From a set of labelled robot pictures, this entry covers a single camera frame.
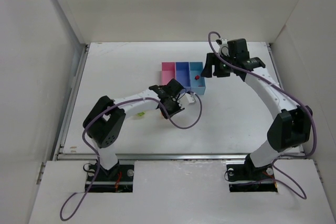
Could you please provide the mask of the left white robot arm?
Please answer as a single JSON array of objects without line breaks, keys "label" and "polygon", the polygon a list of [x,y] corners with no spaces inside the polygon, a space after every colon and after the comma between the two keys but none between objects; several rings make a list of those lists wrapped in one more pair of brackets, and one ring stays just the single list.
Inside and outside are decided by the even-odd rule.
[{"label": "left white robot arm", "polygon": [[178,98],[183,86],[175,79],[166,85],[153,85],[141,93],[126,98],[110,99],[102,96],[83,122],[87,135],[93,140],[105,174],[117,172],[119,160],[113,146],[123,123],[140,112],[159,109],[165,119],[184,110]]}]

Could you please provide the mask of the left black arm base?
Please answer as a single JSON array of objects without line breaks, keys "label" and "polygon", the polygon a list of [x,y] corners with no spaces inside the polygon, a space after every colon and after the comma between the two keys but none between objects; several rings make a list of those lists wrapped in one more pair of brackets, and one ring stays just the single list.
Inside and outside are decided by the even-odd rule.
[{"label": "left black arm base", "polygon": [[132,193],[134,179],[133,164],[118,164],[111,173],[100,168],[95,180],[97,164],[86,163],[83,165],[83,171],[87,173],[85,190],[88,189],[91,182],[92,186],[89,193]]}]

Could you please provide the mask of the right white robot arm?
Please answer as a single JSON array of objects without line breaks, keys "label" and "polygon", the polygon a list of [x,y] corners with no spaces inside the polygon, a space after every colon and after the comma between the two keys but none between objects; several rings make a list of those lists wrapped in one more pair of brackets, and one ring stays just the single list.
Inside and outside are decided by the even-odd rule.
[{"label": "right white robot arm", "polygon": [[260,58],[250,57],[245,39],[224,41],[219,38],[216,43],[219,50],[207,54],[201,76],[223,78],[232,73],[239,76],[257,93],[273,118],[266,141],[236,168],[252,179],[286,150],[309,140],[312,112],[284,93]]}]

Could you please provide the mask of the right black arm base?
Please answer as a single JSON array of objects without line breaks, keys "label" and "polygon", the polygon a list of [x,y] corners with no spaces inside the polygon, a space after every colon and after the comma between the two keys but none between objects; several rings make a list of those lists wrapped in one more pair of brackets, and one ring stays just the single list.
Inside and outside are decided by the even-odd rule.
[{"label": "right black arm base", "polygon": [[227,164],[224,177],[231,193],[278,192],[271,165],[252,171],[245,164]]}]

